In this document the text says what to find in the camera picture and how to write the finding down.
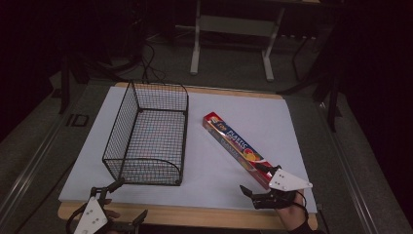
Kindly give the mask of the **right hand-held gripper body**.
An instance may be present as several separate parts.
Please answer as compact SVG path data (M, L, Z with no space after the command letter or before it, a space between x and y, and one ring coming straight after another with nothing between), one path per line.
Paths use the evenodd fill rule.
M272 168L273 176L269 182L270 191L265 194L253 194L252 204L255 209L284 209L290 206L305 208L305 196L301 189L312 188L313 185L281 168Z

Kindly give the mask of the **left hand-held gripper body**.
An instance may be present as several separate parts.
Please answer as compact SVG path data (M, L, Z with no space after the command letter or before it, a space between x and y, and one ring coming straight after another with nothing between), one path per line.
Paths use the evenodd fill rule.
M135 234L131 222L119 221L119 218L109 218L105 214L104 200L109 192L106 187L93 187L89 200L73 213L73 218L79 217L73 234Z

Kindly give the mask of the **long colourful plastic wrap box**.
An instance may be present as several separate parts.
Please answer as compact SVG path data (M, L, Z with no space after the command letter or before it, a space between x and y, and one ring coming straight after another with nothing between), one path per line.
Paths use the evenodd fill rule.
M232 129L215 112L210 112L203 119L203 127L225 148L232 157L246 169L252 177L265 189L269 188L272 178L257 168L258 165L271 167L271 164L262 157L249 143L247 143L234 129Z

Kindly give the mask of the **black wire mesh basket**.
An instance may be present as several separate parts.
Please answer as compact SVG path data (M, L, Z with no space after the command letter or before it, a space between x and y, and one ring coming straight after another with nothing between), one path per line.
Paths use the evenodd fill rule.
M125 184L180 185L188 117L183 86L129 82L102 163Z

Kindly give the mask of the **person's left hand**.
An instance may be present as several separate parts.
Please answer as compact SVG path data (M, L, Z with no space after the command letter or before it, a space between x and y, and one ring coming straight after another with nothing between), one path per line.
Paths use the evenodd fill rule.
M105 199L104 200L104 205L109 205L111 202L112 202L111 199ZM115 211L111 211L111 210L105 210L104 212L111 219L119 218L121 216L119 213L117 213Z

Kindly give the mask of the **person's right hand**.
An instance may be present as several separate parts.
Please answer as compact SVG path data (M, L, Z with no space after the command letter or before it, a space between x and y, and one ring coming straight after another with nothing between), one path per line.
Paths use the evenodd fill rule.
M276 212L287 231L292 231L301 226L307 220L304 208L303 190L295 192L295 199L291 206L283 209L276 209Z

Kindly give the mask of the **white sheet mat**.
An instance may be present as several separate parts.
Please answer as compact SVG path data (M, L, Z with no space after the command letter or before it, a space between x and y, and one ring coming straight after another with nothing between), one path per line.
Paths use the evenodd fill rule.
M83 202L92 187L114 178L102 155L125 90L112 87L94 120L78 159L59 195L61 202ZM125 184L111 194L118 203L252 210L243 185L266 190L202 126L210 112L220 116L271 165L306 179L307 172L286 101L275 98L189 94L189 123L183 181L179 186Z

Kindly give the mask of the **black metal stand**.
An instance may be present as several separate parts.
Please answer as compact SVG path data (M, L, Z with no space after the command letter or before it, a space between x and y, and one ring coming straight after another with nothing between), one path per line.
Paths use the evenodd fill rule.
M334 46L336 42L337 38L331 32L321 46L319 55L304 80L291 88L279 91L280 95L291 95L316 85L312 99L315 102L324 102L328 98L326 121L333 133L336 132L335 117L340 84L340 69L334 67L334 60L336 59Z
M60 63L60 110L59 114L63 114L70 104L70 75L80 84L87 84L90 80L87 67L102 74L104 77L115 82L126 82L123 79L110 71L108 68L100 65L97 61L86 57L80 53L68 53L64 55Z

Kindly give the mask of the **grey metal rail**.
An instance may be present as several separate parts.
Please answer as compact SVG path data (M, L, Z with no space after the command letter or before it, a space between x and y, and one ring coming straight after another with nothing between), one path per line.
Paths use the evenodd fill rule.
M361 194L356 178L352 172L352 168L348 162L347 155L337 135L331 131L329 124L327 123L327 105L324 102L317 103L317 108L321 116L321 119L324 121L327 133L333 141L334 149L340 162L340 168L342 170L343 178L348 189L348 193L352 199L353 206L357 212L357 216L364 230L364 233L376 234L377 227L365 203L364 197Z
M35 109L0 143L0 226L19 204L67 117L67 110Z

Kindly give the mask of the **black rectangular bracket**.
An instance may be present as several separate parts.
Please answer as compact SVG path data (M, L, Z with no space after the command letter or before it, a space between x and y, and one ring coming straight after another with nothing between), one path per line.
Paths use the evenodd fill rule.
M84 114L70 114L66 121L66 127L86 127L89 123L90 116Z

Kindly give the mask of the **white metal stand frame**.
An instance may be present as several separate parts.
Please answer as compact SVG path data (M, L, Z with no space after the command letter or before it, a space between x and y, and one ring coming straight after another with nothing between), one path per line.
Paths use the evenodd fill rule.
M192 53L190 74L197 75L199 71L199 60L201 53L200 36L202 31L229 33L248 36L268 37L269 43L261 52L263 67L268 82L275 80L270 55L273 50L278 32L281 27L285 7L280 7L274 21L257 19L237 19L229 17L218 17L203 15L201 13L202 0L197 0L195 17L195 40Z

